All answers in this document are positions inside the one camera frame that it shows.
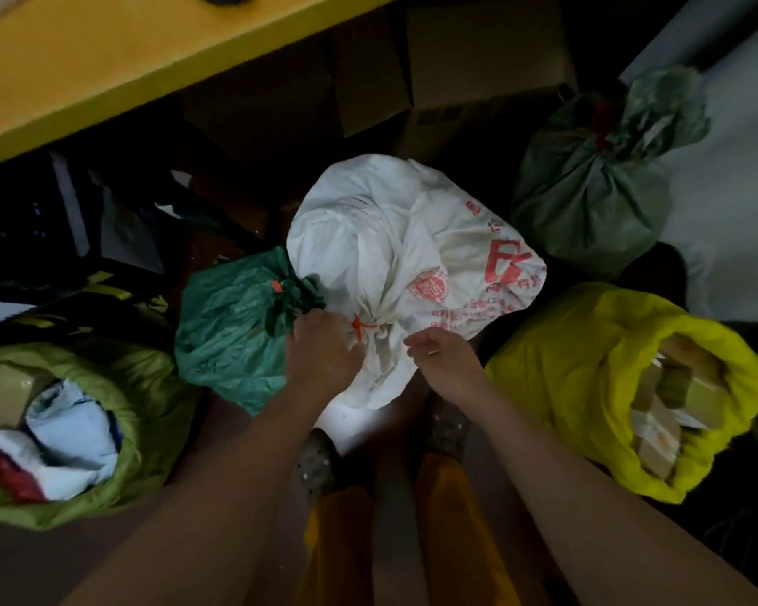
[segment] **white bag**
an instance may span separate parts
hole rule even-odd
[[[386,155],[326,170],[287,250],[366,345],[361,372],[334,398],[353,408],[381,408],[404,390],[415,373],[404,338],[430,325],[471,338],[527,308],[546,275],[522,236],[445,174]]]

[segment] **gray shoe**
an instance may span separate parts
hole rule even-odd
[[[437,397],[432,408],[432,429],[424,441],[424,450],[454,457],[462,463],[471,425],[469,417],[460,409]]]
[[[297,463],[297,474],[306,488],[310,506],[334,491],[342,489],[338,474],[342,458],[331,438],[322,429],[314,428],[306,439]]]

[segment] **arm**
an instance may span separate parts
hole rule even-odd
[[[736,570],[532,422],[459,335],[430,328],[405,343],[430,386],[485,430],[581,603],[758,606]]]
[[[203,470],[175,486],[65,604],[242,603],[303,443],[363,358],[361,346],[346,348],[339,316],[298,317],[286,386],[243,435],[208,452]]]

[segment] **yellow bag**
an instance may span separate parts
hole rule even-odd
[[[685,430],[665,482],[645,472],[631,448],[630,405],[640,373],[671,334],[691,338],[726,364],[731,403],[723,429]],[[530,317],[486,371],[578,453],[605,465],[628,490],[661,502],[680,503],[707,476],[714,455],[758,414],[758,356],[741,336],[657,295],[603,283],[573,287]]]

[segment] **forearm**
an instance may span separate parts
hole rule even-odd
[[[489,387],[473,404],[584,604],[758,604],[758,590]]]
[[[67,604],[241,603],[292,468],[327,399],[285,388],[205,454]]]

